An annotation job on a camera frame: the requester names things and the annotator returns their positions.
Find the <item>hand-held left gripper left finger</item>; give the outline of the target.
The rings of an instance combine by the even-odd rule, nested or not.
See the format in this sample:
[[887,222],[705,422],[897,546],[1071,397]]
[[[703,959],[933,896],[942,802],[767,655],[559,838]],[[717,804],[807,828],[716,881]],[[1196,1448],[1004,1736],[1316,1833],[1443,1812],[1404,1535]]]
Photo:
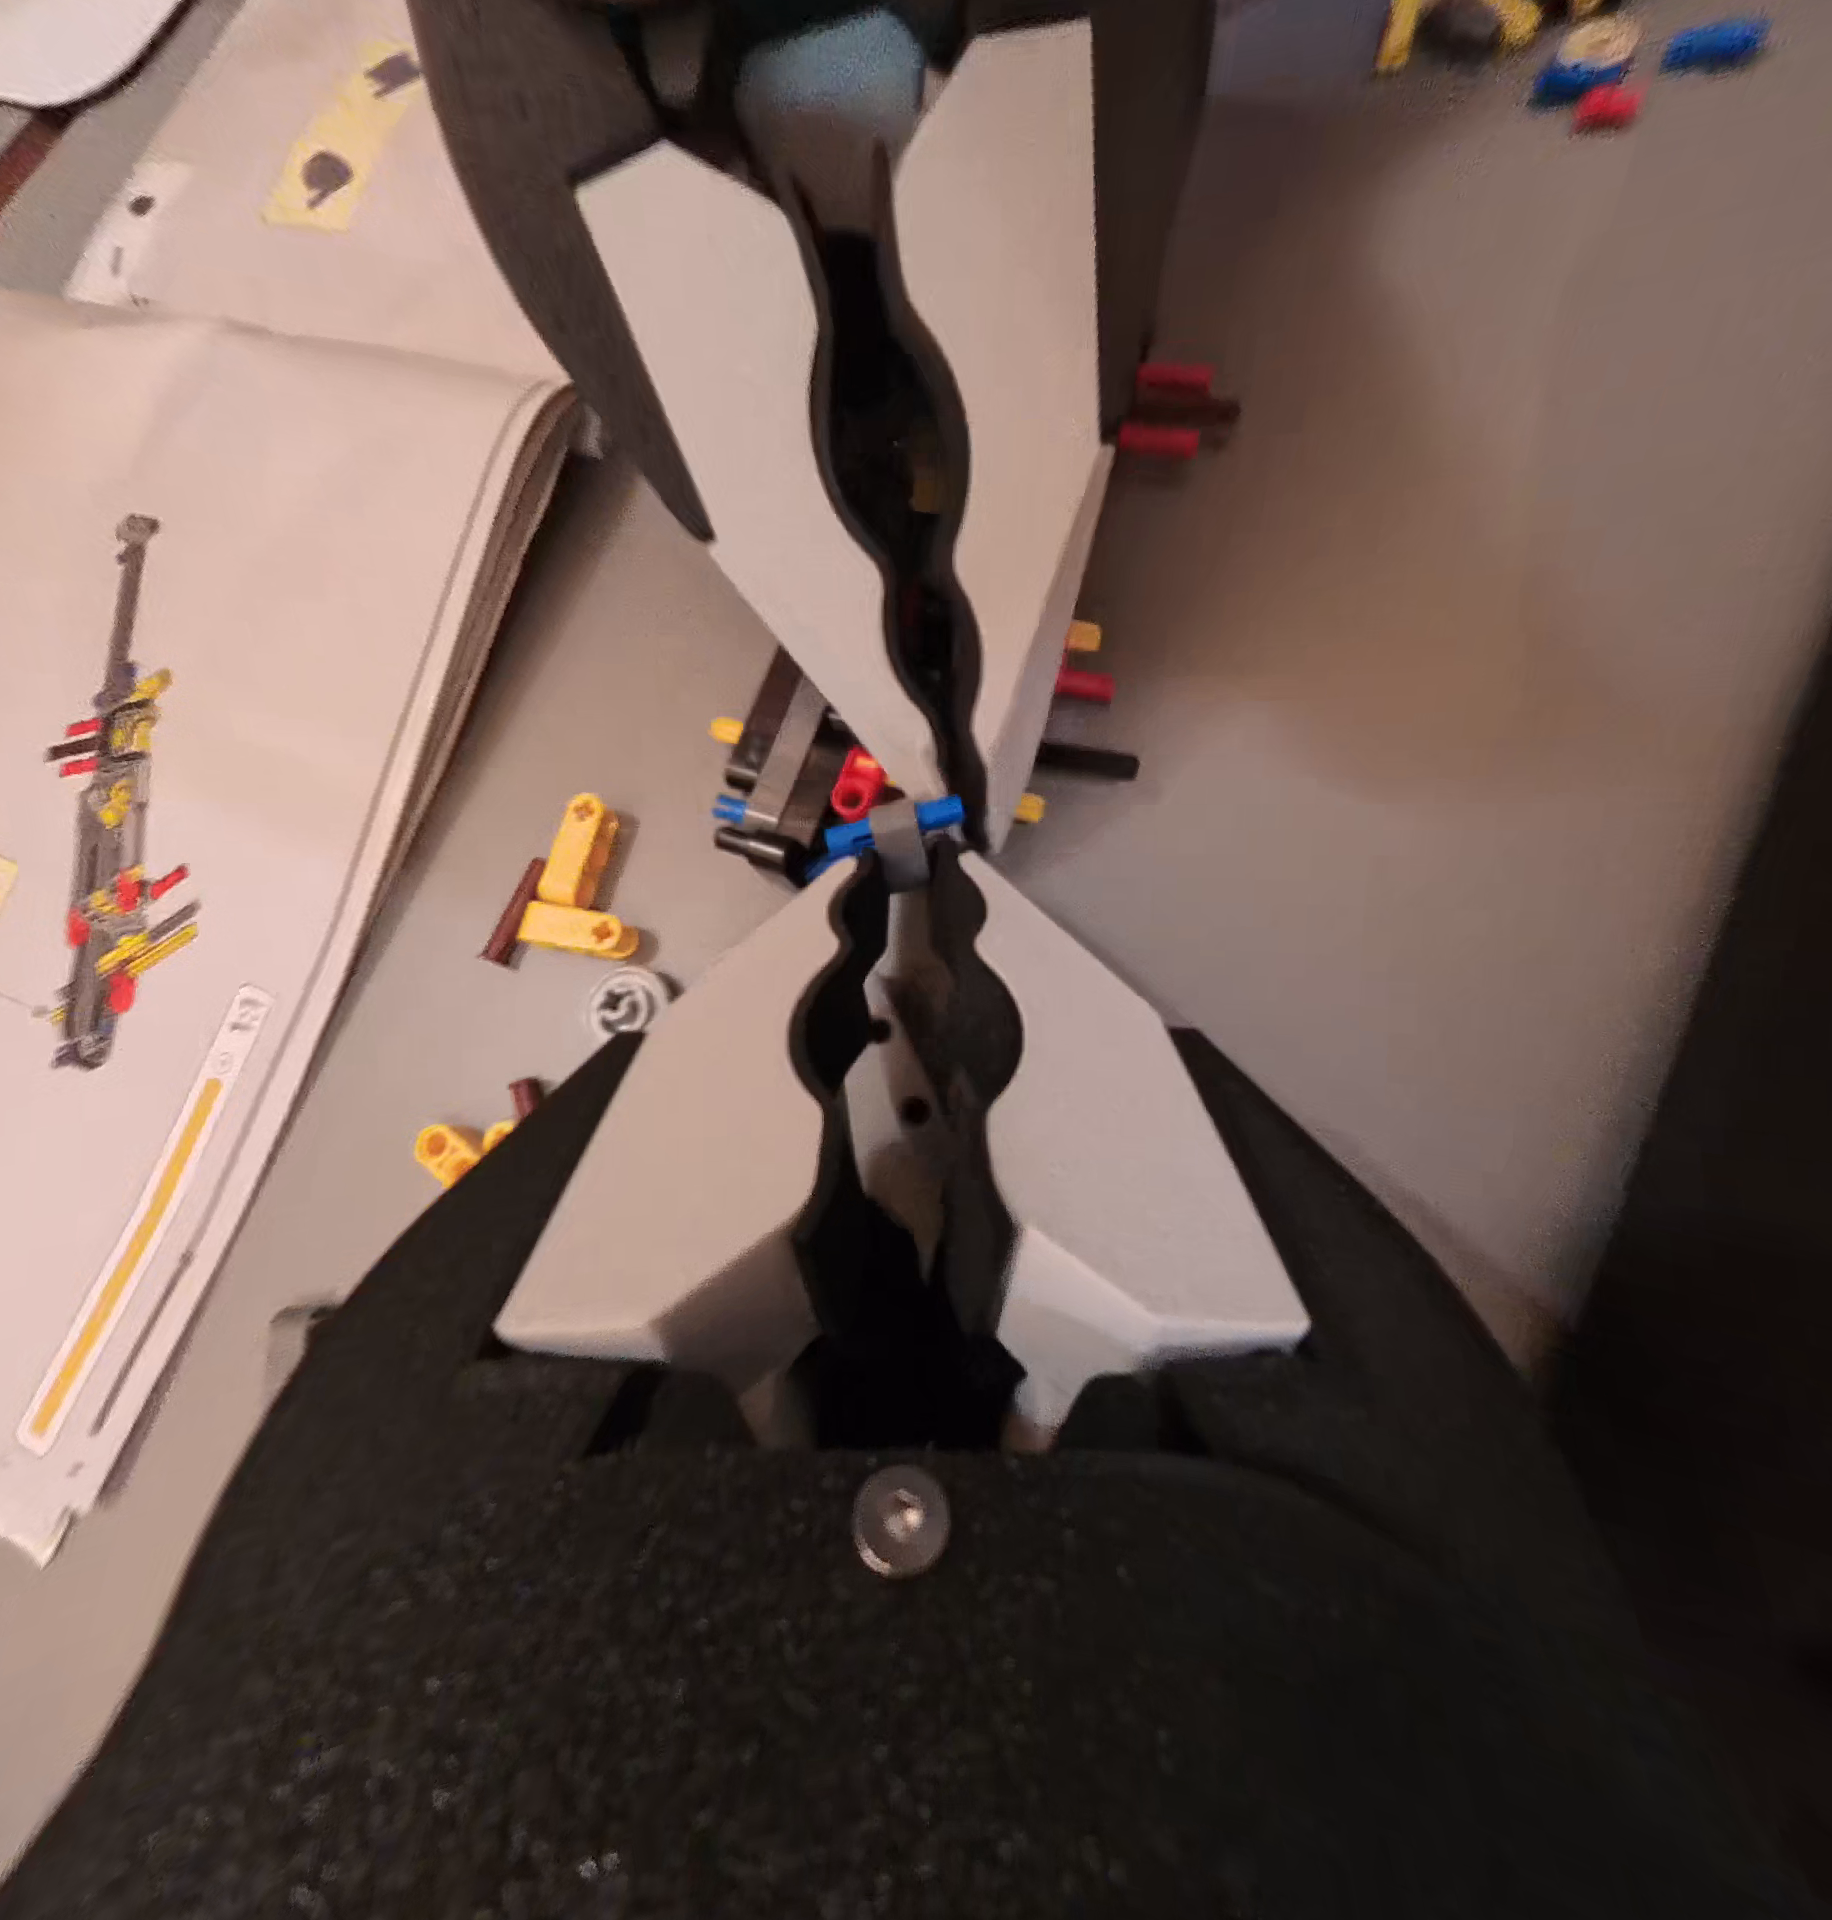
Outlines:
[[818,1332],[798,1233],[883,957],[875,862],[838,862],[660,1015],[501,1304],[510,1348],[784,1371]]

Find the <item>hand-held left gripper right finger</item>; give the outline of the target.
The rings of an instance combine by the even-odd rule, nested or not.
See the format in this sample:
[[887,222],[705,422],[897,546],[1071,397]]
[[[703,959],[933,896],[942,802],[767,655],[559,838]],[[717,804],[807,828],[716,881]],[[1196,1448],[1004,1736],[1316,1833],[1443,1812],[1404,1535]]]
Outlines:
[[931,854],[942,1285],[1024,1429],[1101,1379],[1290,1353],[1312,1318],[1166,1020],[981,856]]

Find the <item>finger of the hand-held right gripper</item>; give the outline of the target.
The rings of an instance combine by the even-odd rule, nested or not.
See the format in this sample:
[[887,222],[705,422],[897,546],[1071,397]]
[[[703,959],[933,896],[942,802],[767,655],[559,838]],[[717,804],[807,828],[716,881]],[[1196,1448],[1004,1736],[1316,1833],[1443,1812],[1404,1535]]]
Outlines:
[[832,497],[811,377],[821,323],[784,207],[657,141],[575,191],[707,524],[713,565],[885,777],[945,792],[899,682],[890,593]]
[[988,844],[1032,787],[1114,463],[1099,430],[1094,30],[976,37],[890,169],[902,284],[968,430],[954,578]]

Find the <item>grey lego beam assembly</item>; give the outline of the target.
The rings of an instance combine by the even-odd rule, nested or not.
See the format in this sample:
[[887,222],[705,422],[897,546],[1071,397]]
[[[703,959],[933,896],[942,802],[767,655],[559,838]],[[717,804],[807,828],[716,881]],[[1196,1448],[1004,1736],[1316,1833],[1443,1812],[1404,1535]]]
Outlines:
[[[1239,400],[1211,363],[1146,358],[1117,430],[1116,474],[1176,476],[1228,445],[1238,424]],[[838,824],[828,806],[832,782],[860,742],[784,648],[773,650],[754,700],[733,721],[741,722],[740,742],[719,744],[726,761],[709,806],[713,846],[799,888],[824,830]],[[903,798],[883,775],[878,806]]]

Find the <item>lego instruction booklet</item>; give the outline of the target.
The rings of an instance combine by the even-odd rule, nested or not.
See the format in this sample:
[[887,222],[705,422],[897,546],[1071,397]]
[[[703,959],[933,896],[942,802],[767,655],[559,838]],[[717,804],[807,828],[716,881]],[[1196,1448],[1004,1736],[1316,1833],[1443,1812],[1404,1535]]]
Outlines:
[[410,4],[245,4],[0,288],[0,1542],[97,1504],[454,749],[573,428]]

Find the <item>pile of small lego pins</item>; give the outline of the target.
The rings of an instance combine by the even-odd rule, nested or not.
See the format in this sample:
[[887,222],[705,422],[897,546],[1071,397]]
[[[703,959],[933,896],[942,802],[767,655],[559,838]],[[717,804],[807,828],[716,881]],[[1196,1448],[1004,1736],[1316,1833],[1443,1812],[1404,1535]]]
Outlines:
[[[1451,67],[1488,67],[1538,48],[1553,34],[1536,68],[1526,104],[1538,115],[1568,115],[1575,135],[1622,132],[1642,115],[1638,85],[1642,27],[1626,4],[1609,3],[1387,3],[1382,8],[1369,73],[1404,75],[1418,54]],[[1761,14],[1724,14],[1666,37],[1654,54],[1659,80],[1736,75],[1767,54],[1771,22]]]

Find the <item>grey lego wheel hub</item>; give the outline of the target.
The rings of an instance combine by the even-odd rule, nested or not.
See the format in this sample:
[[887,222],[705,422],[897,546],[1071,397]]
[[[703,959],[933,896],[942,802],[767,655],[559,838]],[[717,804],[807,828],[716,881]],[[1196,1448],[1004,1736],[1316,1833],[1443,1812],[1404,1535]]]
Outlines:
[[621,965],[607,968],[584,1003],[584,1029],[592,1051],[615,1040],[639,1038],[673,1006],[682,988],[663,973]]

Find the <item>yellow three-hole lego beam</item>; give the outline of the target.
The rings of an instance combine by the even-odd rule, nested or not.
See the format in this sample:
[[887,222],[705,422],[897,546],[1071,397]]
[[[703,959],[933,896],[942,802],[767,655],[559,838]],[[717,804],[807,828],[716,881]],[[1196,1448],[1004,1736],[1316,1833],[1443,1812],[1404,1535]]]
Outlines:
[[465,1175],[500,1146],[518,1126],[516,1116],[501,1116],[485,1129],[434,1121],[418,1131],[411,1159],[439,1189],[454,1189]]

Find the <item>yellow lego axle connector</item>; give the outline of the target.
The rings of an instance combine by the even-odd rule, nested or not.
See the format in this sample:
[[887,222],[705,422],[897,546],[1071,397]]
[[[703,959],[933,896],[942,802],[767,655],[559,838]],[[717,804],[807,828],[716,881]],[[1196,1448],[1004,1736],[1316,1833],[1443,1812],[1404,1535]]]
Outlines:
[[639,929],[615,914],[536,898],[523,906],[516,938],[523,948],[546,948],[604,962],[626,962],[639,948]]

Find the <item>yellow angled technic beams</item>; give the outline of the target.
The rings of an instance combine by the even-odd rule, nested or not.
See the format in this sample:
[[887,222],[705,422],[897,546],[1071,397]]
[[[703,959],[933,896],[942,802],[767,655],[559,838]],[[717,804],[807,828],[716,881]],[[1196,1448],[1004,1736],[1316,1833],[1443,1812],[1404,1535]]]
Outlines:
[[615,849],[615,811],[596,792],[575,792],[556,826],[536,885],[548,906],[593,910]]

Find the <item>black perforated panel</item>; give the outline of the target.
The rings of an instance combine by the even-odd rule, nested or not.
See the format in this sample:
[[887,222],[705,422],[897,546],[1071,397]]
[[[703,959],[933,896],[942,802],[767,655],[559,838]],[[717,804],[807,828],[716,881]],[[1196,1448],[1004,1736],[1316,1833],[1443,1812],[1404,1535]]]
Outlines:
[[1832,1914],[1832,623],[1551,1418],[1647,1646]]

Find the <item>white square base plate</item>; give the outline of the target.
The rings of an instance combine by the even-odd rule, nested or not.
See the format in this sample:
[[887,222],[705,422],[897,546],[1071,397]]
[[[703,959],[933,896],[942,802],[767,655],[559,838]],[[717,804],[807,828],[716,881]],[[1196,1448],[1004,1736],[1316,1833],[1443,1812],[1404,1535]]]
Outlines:
[[0,104],[71,106],[120,83],[183,3],[0,3]]

